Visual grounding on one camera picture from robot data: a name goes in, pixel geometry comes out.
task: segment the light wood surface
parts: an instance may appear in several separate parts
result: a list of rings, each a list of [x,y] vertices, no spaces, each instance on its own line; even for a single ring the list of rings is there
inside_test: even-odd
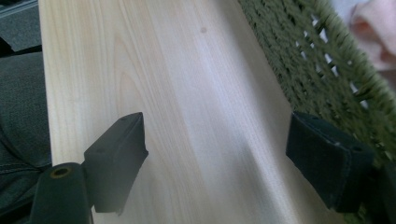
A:
[[[145,116],[125,211],[95,223],[342,223],[285,156],[290,106],[237,1],[39,6],[53,163]]]

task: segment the green rope mesh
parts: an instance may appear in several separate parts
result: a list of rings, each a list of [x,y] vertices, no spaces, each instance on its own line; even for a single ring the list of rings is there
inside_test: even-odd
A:
[[[396,158],[396,102],[325,0],[239,0],[293,110],[319,116]],[[346,215],[363,223],[364,207]]]

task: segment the gray pants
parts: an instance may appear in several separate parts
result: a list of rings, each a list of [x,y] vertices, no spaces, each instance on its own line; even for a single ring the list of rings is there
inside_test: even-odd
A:
[[[32,197],[50,164],[42,53],[0,58],[0,209]]]

